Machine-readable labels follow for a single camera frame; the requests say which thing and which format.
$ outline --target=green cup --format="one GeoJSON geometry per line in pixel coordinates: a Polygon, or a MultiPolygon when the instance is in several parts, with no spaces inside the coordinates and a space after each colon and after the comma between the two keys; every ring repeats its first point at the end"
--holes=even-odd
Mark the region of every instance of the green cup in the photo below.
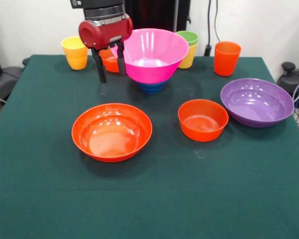
{"type": "Polygon", "coordinates": [[[189,46],[194,46],[198,43],[198,35],[192,31],[178,31],[177,35],[182,36],[188,42],[189,46]]]}

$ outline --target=cup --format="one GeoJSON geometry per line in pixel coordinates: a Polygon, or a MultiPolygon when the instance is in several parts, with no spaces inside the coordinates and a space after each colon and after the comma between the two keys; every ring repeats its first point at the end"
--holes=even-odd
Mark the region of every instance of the cup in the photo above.
{"type": "Polygon", "coordinates": [[[83,44],[79,36],[65,38],[61,45],[70,67],[73,70],[82,70],[88,63],[88,48],[83,44]]]}
{"type": "Polygon", "coordinates": [[[188,42],[189,46],[194,46],[198,43],[198,35],[192,31],[178,31],[176,32],[177,35],[182,36],[188,42]]]}
{"type": "Polygon", "coordinates": [[[181,61],[180,65],[178,66],[180,69],[188,69],[193,65],[197,45],[198,43],[196,43],[196,45],[189,47],[188,54],[185,56],[185,58],[181,61]]]}
{"type": "Polygon", "coordinates": [[[222,41],[217,43],[215,46],[214,60],[215,73],[220,76],[232,75],[237,65],[240,52],[240,45],[234,42],[222,41]]]}

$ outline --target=small orange bowl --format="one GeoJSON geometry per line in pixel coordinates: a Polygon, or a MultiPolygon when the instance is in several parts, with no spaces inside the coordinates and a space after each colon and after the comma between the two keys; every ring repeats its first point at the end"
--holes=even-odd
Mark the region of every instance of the small orange bowl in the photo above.
{"type": "Polygon", "coordinates": [[[216,139],[228,123],[227,111],[209,100],[191,100],[178,110],[183,133],[195,141],[208,142],[216,139]]]}
{"type": "Polygon", "coordinates": [[[119,72],[118,60],[112,53],[111,49],[101,50],[99,55],[107,71],[114,73],[119,72]]]}
{"type": "Polygon", "coordinates": [[[85,111],[72,127],[72,139],[81,151],[109,163],[133,157],[151,134],[151,121],[143,111],[116,103],[85,111]]]}

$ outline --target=purple bowl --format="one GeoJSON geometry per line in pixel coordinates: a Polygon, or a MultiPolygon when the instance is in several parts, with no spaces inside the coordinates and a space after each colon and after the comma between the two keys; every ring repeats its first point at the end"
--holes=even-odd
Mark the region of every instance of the purple bowl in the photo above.
{"type": "Polygon", "coordinates": [[[288,118],[295,107],[283,88],[252,78],[228,83],[220,97],[232,118],[253,128],[273,126],[288,118]]]}

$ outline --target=yellow cup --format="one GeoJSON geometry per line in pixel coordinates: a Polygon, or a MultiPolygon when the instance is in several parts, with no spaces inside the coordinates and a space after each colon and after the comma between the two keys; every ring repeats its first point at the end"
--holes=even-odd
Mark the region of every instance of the yellow cup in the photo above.
{"type": "Polygon", "coordinates": [[[88,49],[79,36],[65,38],[61,45],[70,67],[73,70],[82,70],[88,63],[88,49]]]}
{"type": "Polygon", "coordinates": [[[188,54],[185,56],[185,58],[181,61],[180,65],[178,66],[180,69],[188,69],[193,65],[197,45],[198,43],[189,47],[188,54]]]}

